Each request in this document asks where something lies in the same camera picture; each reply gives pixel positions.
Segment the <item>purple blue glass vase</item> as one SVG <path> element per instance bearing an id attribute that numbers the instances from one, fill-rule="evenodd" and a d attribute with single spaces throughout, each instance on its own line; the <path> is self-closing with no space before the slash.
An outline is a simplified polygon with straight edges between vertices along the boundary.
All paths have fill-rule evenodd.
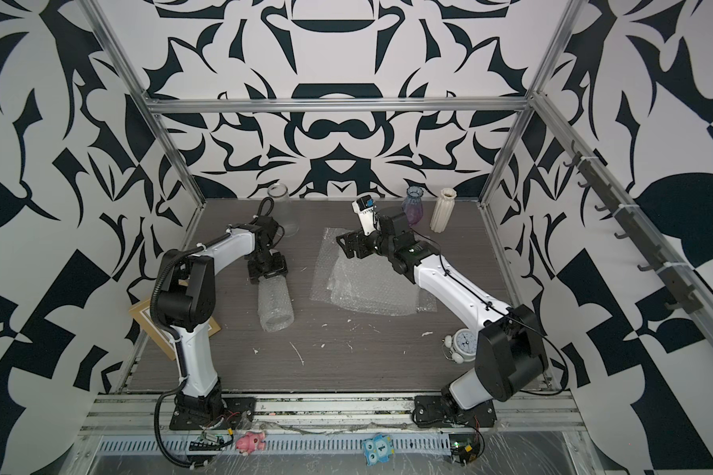
<path id="1" fill-rule="evenodd" d="M 410 227 L 414 227 L 419 224 L 423 219 L 423 196 L 424 189 L 420 186 L 412 185 L 406 190 L 406 195 L 402 202 L 402 209 Z"/>

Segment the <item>bubble-wrapped roll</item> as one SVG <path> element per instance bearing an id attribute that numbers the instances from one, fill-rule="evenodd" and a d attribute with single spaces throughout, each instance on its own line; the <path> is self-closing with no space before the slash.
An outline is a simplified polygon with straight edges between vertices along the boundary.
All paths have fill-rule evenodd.
<path id="1" fill-rule="evenodd" d="M 265 332 L 280 332 L 293 324 L 294 310 L 284 276 L 277 275 L 259 281 L 257 314 Z"/>

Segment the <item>clear glass vase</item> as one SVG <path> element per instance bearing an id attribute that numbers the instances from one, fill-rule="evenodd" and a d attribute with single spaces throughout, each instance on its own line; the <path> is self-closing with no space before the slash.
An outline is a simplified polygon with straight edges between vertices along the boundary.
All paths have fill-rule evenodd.
<path id="1" fill-rule="evenodd" d="M 275 183 L 267 190 L 267 196 L 273 199 L 275 205 L 271 215 L 283 228 L 285 237 L 295 237 L 299 231 L 299 223 L 287 186 Z"/>

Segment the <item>white ribbed ceramic vase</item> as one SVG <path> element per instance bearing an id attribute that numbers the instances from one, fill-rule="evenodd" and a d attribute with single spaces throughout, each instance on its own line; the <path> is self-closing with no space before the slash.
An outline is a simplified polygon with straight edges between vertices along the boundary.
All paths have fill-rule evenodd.
<path id="1" fill-rule="evenodd" d="M 433 233 L 440 234 L 445 231 L 451 219 L 457 197 L 458 194 L 454 188 L 444 188 L 440 192 L 430 223 L 430 229 Z"/>

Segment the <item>bubble-wrapped cylinder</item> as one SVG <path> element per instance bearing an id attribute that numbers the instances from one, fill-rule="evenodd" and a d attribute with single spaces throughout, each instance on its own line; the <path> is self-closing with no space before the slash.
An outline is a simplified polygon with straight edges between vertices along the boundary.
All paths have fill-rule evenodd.
<path id="1" fill-rule="evenodd" d="M 378 255 L 339 256 L 327 289 L 334 305 L 357 313 L 408 316 L 418 311 L 419 288 Z"/>

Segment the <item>bubble wrap around vase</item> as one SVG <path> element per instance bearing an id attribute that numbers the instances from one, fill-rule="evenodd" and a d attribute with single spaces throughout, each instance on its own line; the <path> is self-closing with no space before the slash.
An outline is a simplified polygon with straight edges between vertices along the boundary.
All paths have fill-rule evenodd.
<path id="1" fill-rule="evenodd" d="M 344 233 L 346 233 L 346 230 L 339 228 L 327 228 L 324 231 L 310 294 L 311 299 L 314 301 L 334 305 L 330 300 L 330 291 L 327 289 L 327 283 L 338 257 L 345 257 L 342 249 L 336 243 L 336 237 Z M 429 292 L 419 288 L 418 311 L 415 314 L 424 312 L 435 313 L 437 311 L 437 299 Z"/>

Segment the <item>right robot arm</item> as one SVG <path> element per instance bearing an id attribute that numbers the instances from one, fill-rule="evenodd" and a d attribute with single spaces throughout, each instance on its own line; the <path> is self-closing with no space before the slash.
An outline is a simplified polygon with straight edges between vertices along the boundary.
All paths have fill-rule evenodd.
<path id="1" fill-rule="evenodd" d="M 451 408 L 469 411 L 489 401 L 506 402 L 550 368 L 547 347 L 557 347 L 530 308 L 513 307 L 477 287 L 449 263 L 438 243 L 409 226 L 400 209 L 362 211 L 360 221 L 360 229 L 336 237 L 345 257 L 385 258 L 477 338 L 473 368 L 444 389 Z"/>

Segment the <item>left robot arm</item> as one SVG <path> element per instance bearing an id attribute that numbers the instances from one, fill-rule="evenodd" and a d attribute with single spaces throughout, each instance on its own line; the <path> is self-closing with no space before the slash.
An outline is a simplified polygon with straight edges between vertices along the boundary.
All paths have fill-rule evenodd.
<path id="1" fill-rule="evenodd" d="M 209 320 L 216 307 L 216 275 L 243 259 L 253 284 L 287 275 L 285 257 L 275 249 L 284 231 L 275 221 L 275 200 L 267 197 L 247 224 L 231 225 L 219 237 L 193 249 L 168 251 L 150 298 L 154 325 L 171 338 L 179 371 L 176 407 L 215 425 L 224 417 L 222 386 L 209 344 Z"/>

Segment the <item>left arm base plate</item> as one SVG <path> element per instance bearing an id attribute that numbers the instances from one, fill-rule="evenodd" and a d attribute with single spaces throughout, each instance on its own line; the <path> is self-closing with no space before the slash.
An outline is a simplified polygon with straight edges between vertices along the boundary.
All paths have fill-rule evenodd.
<path id="1" fill-rule="evenodd" d="M 178 395 L 168 426 L 172 431 L 247 429 L 255 417 L 253 397 L 193 398 Z"/>

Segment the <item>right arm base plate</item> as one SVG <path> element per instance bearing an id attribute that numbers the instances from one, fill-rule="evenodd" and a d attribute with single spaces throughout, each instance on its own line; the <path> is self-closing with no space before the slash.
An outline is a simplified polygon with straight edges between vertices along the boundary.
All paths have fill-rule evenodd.
<path id="1" fill-rule="evenodd" d="M 464 410 L 450 395 L 416 396 L 411 413 L 414 425 L 421 429 L 451 427 L 494 427 L 497 415 L 491 401 Z"/>

